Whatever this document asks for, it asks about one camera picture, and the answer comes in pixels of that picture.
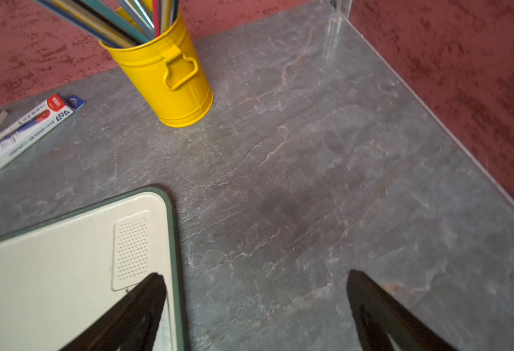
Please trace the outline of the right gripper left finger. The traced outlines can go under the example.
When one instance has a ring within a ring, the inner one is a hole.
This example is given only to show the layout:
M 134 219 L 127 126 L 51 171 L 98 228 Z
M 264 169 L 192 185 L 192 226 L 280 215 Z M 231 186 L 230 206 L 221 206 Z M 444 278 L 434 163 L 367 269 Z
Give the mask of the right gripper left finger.
M 152 350 L 167 298 L 163 276 L 151 273 L 63 350 Z

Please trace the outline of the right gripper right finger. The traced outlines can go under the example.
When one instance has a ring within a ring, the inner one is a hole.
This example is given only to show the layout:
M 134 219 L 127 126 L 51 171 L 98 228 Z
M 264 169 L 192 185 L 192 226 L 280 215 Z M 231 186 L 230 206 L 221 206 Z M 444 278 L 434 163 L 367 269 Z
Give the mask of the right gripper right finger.
M 453 350 L 365 272 L 348 272 L 347 296 L 363 350 Z

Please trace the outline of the beige cutting board green rim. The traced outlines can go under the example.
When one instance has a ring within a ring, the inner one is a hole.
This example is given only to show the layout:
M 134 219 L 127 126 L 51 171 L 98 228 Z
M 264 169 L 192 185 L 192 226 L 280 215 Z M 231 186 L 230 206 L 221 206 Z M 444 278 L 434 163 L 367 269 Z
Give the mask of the beige cutting board green rim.
M 187 350 L 173 203 L 144 187 L 0 238 L 0 350 L 60 350 L 151 273 L 167 298 L 152 350 Z

